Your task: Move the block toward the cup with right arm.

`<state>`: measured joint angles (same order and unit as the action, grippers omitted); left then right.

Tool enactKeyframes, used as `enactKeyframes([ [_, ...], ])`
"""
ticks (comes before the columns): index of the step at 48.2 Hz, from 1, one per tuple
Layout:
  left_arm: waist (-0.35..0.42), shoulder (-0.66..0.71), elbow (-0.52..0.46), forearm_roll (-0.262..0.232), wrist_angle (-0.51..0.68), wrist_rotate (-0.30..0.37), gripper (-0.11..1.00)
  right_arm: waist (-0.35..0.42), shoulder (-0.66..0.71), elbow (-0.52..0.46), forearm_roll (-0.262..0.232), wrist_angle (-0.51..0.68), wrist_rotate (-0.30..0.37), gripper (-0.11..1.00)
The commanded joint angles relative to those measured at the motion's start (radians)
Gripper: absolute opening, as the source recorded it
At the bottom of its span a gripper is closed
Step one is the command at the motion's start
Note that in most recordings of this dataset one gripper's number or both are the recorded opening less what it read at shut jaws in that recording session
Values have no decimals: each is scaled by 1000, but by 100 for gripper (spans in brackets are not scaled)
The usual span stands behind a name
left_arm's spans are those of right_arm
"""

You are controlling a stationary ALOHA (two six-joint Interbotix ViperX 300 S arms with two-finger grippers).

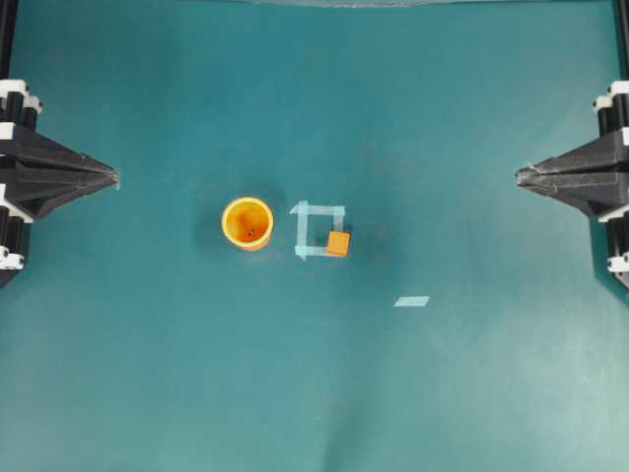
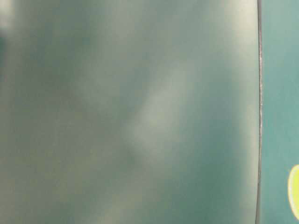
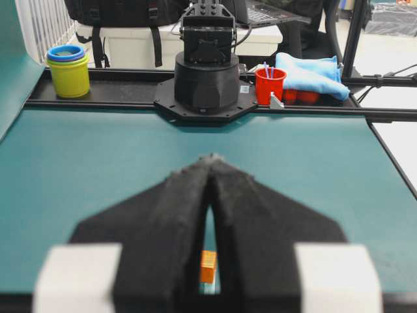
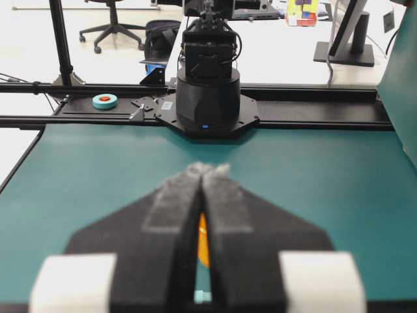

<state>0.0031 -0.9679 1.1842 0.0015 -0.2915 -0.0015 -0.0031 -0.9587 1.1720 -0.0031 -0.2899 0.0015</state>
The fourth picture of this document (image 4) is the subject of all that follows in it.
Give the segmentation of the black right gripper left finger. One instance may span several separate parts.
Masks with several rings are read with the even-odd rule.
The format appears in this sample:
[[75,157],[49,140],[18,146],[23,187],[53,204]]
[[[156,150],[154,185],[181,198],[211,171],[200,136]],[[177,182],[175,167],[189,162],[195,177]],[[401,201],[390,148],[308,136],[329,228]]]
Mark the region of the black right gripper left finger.
[[182,312],[195,282],[202,163],[75,232],[44,260],[30,312]]

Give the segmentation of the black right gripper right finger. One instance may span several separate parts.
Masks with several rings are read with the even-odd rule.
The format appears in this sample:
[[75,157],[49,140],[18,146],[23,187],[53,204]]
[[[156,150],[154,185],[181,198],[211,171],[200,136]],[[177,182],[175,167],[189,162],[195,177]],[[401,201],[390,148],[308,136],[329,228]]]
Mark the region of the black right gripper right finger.
[[226,312],[365,312],[351,253],[320,227],[202,168],[212,294]]

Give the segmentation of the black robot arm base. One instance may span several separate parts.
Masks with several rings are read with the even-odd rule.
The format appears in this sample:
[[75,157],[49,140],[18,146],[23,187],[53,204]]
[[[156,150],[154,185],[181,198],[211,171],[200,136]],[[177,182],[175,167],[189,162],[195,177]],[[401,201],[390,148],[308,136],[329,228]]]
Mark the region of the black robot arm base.
[[234,138],[259,123],[256,100],[242,95],[233,68],[242,39],[227,21],[236,9],[260,8],[259,1],[183,1],[194,21],[182,32],[176,90],[158,101],[157,120],[192,138]]

